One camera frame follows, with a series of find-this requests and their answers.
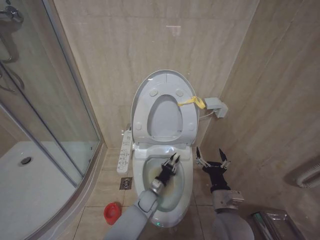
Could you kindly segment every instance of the floor drain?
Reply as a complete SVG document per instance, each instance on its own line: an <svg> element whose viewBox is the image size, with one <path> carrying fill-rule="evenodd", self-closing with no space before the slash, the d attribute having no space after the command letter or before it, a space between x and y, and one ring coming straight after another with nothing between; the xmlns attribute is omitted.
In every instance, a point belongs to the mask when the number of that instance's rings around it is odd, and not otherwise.
<svg viewBox="0 0 320 240"><path fill-rule="evenodd" d="M122 177L120 183L120 190L129 190L132 185L132 177Z"/></svg>
<svg viewBox="0 0 320 240"><path fill-rule="evenodd" d="M30 156L25 157L24 159L22 159L22 160L20 161L20 164L21 164L21 165L26 165L26 164L30 163L31 160L32 160L32 157L30 157Z"/></svg>

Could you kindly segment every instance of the red object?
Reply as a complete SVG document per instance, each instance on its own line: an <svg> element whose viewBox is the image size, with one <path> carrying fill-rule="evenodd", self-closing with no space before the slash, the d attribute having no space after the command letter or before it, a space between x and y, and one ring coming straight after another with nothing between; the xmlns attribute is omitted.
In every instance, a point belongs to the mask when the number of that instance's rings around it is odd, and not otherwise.
<svg viewBox="0 0 320 240"><path fill-rule="evenodd" d="M109 203L103 211L103 216L106 223L109 225L115 224L118 218L121 216L121 209L115 202Z"/></svg>

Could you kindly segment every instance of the glass shower door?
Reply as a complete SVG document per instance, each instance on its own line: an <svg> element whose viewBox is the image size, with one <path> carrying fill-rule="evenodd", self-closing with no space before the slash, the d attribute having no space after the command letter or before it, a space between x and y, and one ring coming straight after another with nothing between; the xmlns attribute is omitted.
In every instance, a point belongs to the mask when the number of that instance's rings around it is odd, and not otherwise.
<svg viewBox="0 0 320 240"><path fill-rule="evenodd" d="M23 19L0 18L0 57L15 87L83 176L99 137L42 1L10 0ZM8 8L5 1L0 9ZM47 148L54 141L41 140Z"/></svg>
<svg viewBox="0 0 320 240"><path fill-rule="evenodd" d="M0 239L20 240L63 207L82 176L1 65L0 72Z"/></svg>

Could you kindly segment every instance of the white toilet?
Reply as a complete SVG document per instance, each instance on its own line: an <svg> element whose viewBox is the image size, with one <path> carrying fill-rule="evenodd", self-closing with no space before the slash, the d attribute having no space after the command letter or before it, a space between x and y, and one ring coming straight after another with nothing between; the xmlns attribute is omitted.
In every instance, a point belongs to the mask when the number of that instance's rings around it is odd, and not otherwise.
<svg viewBox="0 0 320 240"><path fill-rule="evenodd" d="M176 175L165 187L151 221L169 228L185 216L193 189L193 153L199 109L194 103L178 106L195 96L188 80L172 70L159 70L139 86L131 108L136 193L149 188L161 164L173 153L180 155Z"/></svg>

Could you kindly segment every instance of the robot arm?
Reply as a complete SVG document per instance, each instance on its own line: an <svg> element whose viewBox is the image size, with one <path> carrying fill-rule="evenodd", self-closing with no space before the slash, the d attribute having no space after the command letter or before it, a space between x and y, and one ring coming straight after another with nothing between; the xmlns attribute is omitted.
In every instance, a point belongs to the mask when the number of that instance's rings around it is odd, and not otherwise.
<svg viewBox="0 0 320 240"><path fill-rule="evenodd" d="M173 154L161 165L160 175L152 181L150 188L143 191L137 201L121 215L105 235L104 240L136 240L139 237L148 219L157 210L159 194L170 177L176 174L179 157Z"/></svg>
<svg viewBox="0 0 320 240"><path fill-rule="evenodd" d="M214 234L219 240L254 240L250 225L238 215L238 207L244 198L240 191L231 190L224 178L230 161L221 149L219 151L222 163L204 161L198 148L196 157L196 162L203 165L202 170L209 174L212 184L210 191L216 212L213 222Z"/></svg>

